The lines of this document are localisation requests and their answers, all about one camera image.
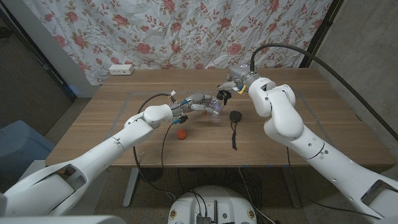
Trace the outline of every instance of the floral curtain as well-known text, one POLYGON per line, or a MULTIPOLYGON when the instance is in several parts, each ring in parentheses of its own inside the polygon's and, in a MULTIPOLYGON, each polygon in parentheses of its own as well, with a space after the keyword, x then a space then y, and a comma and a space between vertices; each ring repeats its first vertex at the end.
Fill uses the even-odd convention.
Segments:
MULTIPOLYGON (((112 64, 135 69, 226 68, 265 43, 306 49, 331 0, 24 0, 92 85, 112 64)), ((302 56, 264 49, 257 67, 302 56)))

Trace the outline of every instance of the wooden table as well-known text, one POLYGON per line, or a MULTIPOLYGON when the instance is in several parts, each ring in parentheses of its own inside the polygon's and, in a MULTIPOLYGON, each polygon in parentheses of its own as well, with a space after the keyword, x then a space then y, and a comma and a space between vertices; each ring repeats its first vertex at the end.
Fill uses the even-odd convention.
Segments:
MULTIPOLYGON (((226 81, 226 69, 141 70, 129 76, 111 76, 87 104, 61 141, 46 159, 47 165, 74 159, 123 128, 125 121, 155 93, 175 90, 182 101, 194 93, 216 95, 216 87, 226 81)), ((277 85, 288 84, 296 95, 295 109, 304 123, 325 141, 334 145, 358 164, 390 166, 395 163, 388 150, 360 121, 321 75, 311 68, 259 69, 263 77, 277 85)), ((157 97, 147 105, 168 103, 157 97)), ((256 114, 248 95, 234 93, 219 120, 204 112, 187 114, 187 122, 172 126, 165 140, 165 167, 269 167, 287 164, 285 147, 271 140, 263 130, 266 118, 256 114), (232 148, 229 112, 240 111, 236 145, 232 148), (187 138, 177 139, 184 129, 187 138)), ((137 155, 142 167, 160 167, 162 141, 168 124, 162 124, 144 143, 137 155)), ((308 164, 292 153, 292 166, 308 164)), ((125 152, 113 166, 136 166, 132 150, 125 152)))

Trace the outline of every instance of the gray wall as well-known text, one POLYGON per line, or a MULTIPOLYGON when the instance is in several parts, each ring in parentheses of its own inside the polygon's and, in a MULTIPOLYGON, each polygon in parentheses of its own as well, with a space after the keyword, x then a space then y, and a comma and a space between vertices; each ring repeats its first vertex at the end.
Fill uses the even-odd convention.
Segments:
POLYGON ((57 44, 51 33, 22 0, 2 0, 77 97, 92 97, 98 88, 87 81, 79 66, 57 44))
MULTIPOLYGON (((317 56, 334 68, 398 131, 397 1, 345 1, 317 56)), ((398 159, 397 141, 364 106, 313 62, 332 87, 398 159)), ((390 172, 398 178, 398 172, 390 172)))

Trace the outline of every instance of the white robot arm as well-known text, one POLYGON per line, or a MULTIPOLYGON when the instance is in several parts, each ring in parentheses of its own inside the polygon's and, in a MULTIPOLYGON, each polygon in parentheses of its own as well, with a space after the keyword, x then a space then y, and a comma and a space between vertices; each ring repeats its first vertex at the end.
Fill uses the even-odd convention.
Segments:
POLYGON ((5 217, 66 214, 86 192, 88 186, 126 150, 148 139, 160 122, 181 122, 182 115, 211 108, 216 98, 196 94, 161 106, 150 106, 129 118, 114 136, 71 161, 41 169, 12 186, 6 198, 5 217))
MULTIPOLYGON (((251 73, 247 65, 229 67, 228 81, 218 90, 243 86, 253 100, 257 114, 271 116, 264 125, 266 134, 302 156, 358 211, 380 219, 397 216, 398 182, 356 164, 309 130, 294 109, 295 95, 288 85, 276 86, 268 78, 251 73)), ((365 218, 370 223, 378 221, 365 218)))

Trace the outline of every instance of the cable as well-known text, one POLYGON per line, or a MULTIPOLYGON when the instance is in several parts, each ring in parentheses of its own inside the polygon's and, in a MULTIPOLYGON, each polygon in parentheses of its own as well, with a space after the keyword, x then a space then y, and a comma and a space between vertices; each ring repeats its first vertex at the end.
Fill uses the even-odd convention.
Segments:
MULTIPOLYGON (((290 156, 289 156, 289 148, 288 148, 288 147, 286 147, 286 151, 287 151, 287 160, 288 160, 288 162, 289 162, 290 173, 292 174, 292 178, 293 178, 293 184, 294 184, 294 187, 295 187, 296 190, 297 190, 297 186, 296 186, 295 179, 294 179, 294 175, 293 175, 292 166, 290 165, 290 156)), ((311 199, 310 199, 309 197, 307 197, 307 196, 305 196, 305 197, 306 197, 309 201, 311 201, 311 202, 313 202, 313 203, 315 203, 315 204, 317 204, 317 205, 319 205, 319 206, 325 207, 325 208, 334 209, 334 210, 342 211, 342 212, 352 212, 352 213, 357 213, 357 214, 360 214, 360 215, 366 215, 366 216, 368 216, 368 217, 372 217, 372 218, 375 218, 375 219, 377 219, 377 220, 380 220, 380 219, 381 219, 381 218, 379 218, 379 217, 375 217, 374 215, 370 215, 370 214, 363 213, 363 212, 357 212, 357 211, 353 211, 353 210, 349 210, 349 209, 345 209, 345 208, 335 208, 335 207, 331 207, 331 206, 327 206, 327 205, 322 205, 321 203, 318 203, 318 202, 316 202, 316 201, 311 200, 311 199)))
POLYGON ((266 219, 268 219, 271 223, 275 224, 275 222, 274 222, 272 219, 270 219, 268 216, 266 216, 265 214, 263 214, 258 208, 256 208, 256 207, 254 206, 253 201, 251 200, 251 196, 250 196, 250 193, 249 193, 248 186, 246 185, 246 181, 245 181, 244 178, 243 178, 243 175, 242 175, 242 172, 241 172, 241 168, 238 167, 238 170, 239 170, 239 174, 241 174, 241 177, 242 177, 244 186, 246 187, 246 190, 247 190, 248 195, 249 195, 250 202, 251 202, 251 204, 253 205, 254 209, 257 210, 263 217, 265 217, 266 219))
POLYGON ((192 189, 192 190, 189 190, 189 191, 187 191, 187 192, 193 193, 195 197, 196 197, 196 195, 197 195, 197 196, 199 196, 199 197, 201 198, 201 200, 203 201, 203 205, 205 206, 205 217, 207 217, 207 206, 206 206, 206 202, 205 202, 205 200, 203 199, 203 197, 201 197, 200 194, 194 192, 193 189, 192 189))
POLYGON ((163 148, 164 148, 164 141, 166 140, 167 133, 169 132, 169 130, 170 130, 170 128, 173 126, 173 124, 174 124, 174 123, 170 124, 169 128, 168 128, 167 131, 166 131, 166 134, 164 135, 164 139, 163 139, 163 145, 162 145, 162 169, 164 169, 164 166, 163 166, 163 148))
MULTIPOLYGON (((155 98, 155 97, 158 97, 158 96, 170 96, 170 94, 167 94, 167 93, 158 93, 158 94, 155 94, 155 95, 151 96, 151 97, 148 98, 143 104, 141 104, 140 108, 138 109, 137 114, 139 114, 139 113, 141 112, 141 110, 142 110, 142 108, 145 106, 145 104, 147 104, 151 99, 153 99, 153 98, 155 98)), ((152 182, 149 182, 149 181, 145 178, 144 174, 143 174, 142 171, 141 171, 141 167, 140 167, 140 165, 139 165, 139 162, 138 162, 137 152, 136 152, 136 147, 135 147, 135 146, 132 147, 132 152, 133 152, 133 154, 134 154, 134 160, 136 161, 138 173, 140 173, 141 178, 142 178, 145 182, 147 182, 150 186, 152 186, 153 188, 155 188, 156 190, 165 192, 165 193, 167 194, 167 196, 168 196, 170 199, 176 201, 177 198, 176 198, 176 196, 175 196, 173 193, 171 193, 171 192, 169 192, 169 191, 167 191, 167 190, 163 190, 163 189, 160 189, 160 188, 156 187, 152 182)))
POLYGON ((330 208, 330 209, 334 209, 334 210, 342 211, 342 212, 353 212, 353 213, 357 213, 357 214, 360 214, 360 215, 366 215, 366 216, 375 218, 375 219, 377 219, 377 220, 380 220, 380 219, 381 219, 381 218, 379 218, 379 217, 375 217, 374 215, 370 215, 370 214, 363 213, 363 212, 357 212, 357 211, 348 210, 348 209, 345 209, 345 208, 335 208, 335 207, 330 207, 330 206, 327 206, 327 205, 322 205, 321 203, 315 202, 315 201, 311 200, 311 199, 308 198, 308 197, 307 197, 307 199, 310 200, 311 202, 313 202, 313 203, 315 203, 315 204, 317 204, 317 205, 319 205, 319 206, 325 207, 325 208, 330 208))
POLYGON ((177 109, 177 108, 179 108, 180 106, 182 106, 182 105, 184 105, 184 104, 187 104, 189 101, 191 101, 191 102, 192 102, 192 100, 187 100, 187 102, 185 102, 185 103, 182 103, 182 104, 178 105, 177 107, 173 108, 173 110, 174 110, 174 109, 177 109))
POLYGON ((180 168, 178 168, 178 170, 177 170, 177 176, 178 176, 178 181, 180 182, 181 190, 182 190, 182 192, 185 192, 184 187, 182 186, 182 183, 181 183, 180 168))
MULTIPOLYGON (((182 186, 182 183, 181 183, 180 168, 178 168, 178 170, 177 170, 177 175, 178 175, 178 181, 180 182, 180 186, 181 186, 181 189, 182 189, 182 193, 181 193, 181 195, 182 195, 182 194, 184 194, 185 192, 184 192, 184 187, 182 186)), ((203 204, 204 204, 204 206, 205 206, 205 217, 207 217, 207 207, 206 207, 206 202, 205 202, 205 200, 203 199, 203 197, 200 196, 200 194, 198 194, 198 193, 196 193, 195 191, 193 191, 193 189, 192 189, 192 190, 189 190, 189 191, 187 191, 187 192, 193 193, 194 196, 195 196, 196 198, 197 198, 197 196, 199 196, 199 197, 201 198, 201 200, 203 201, 203 204)), ((199 213, 200 213, 200 215, 201 215, 200 203, 199 203, 198 198, 197 198, 197 202, 198 202, 198 205, 199 205, 199 213)))
POLYGON ((200 203, 199 203, 199 199, 197 197, 196 194, 193 194, 195 196, 195 198, 197 199, 198 205, 199 205, 199 215, 201 216, 201 210, 200 210, 200 203))
POLYGON ((231 121, 231 128, 234 131, 234 133, 232 133, 232 148, 237 150, 238 148, 236 147, 236 125, 238 125, 238 123, 235 123, 235 128, 232 127, 232 121, 231 121))
POLYGON ((251 55, 251 60, 250 60, 250 71, 254 72, 254 56, 256 54, 265 48, 268 47, 285 47, 287 49, 292 49, 297 52, 300 52, 301 54, 304 54, 305 56, 309 57, 310 59, 318 62, 324 69, 328 70, 341 84, 343 84, 364 106, 368 111, 383 125, 383 127, 398 141, 398 134, 393 130, 392 127, 390 127, 387 122, 372 108, 372 106, 350 85, 346 80, 344 80, 337 72, 335 72, 329 65, 327 65, 325 62, 323 62, 321 59, 319 59, 317 56, 311 54, 310 52, 307 52, 306 50, 303 50, 299 47, 292 46, 289 44, 266 44, 263 46, 260 46, 257 48, 253 54, 251 55))
POLYGON ((136 164, 137 164, 138 172, 139 172, 140 175, 141 175, 141 178, 144 179, 145 182, 147 182, 149 185, 151 185, 151 186, 152 186, 153 188, 155 188, 156 190, 159 190, 159 191, 161 191, 161 192, 165 192, 165 193, 167 194, 167 196, 169 196, 170 199, 173 199, 173 200, 175 201, 175 200, 176 200, 176 197, 175 197, 175 195, 174 195, 173 193, 168 192, 168 191, 166 191, 166 190, 163 190, 163 189, 160 189, 160 188, 156 187, 152 182, 149 182, 149 181, 145 178, 144 174, 143 174, 142 171, 141 171, 141 167, 140 167, 140 165, 139 165, 139 163, 138 163, 136 149, 133 148, 133 149, 132 149, 132 152, 134 153, 134 158, 135 158, 135 161, 136 161, 136 164))

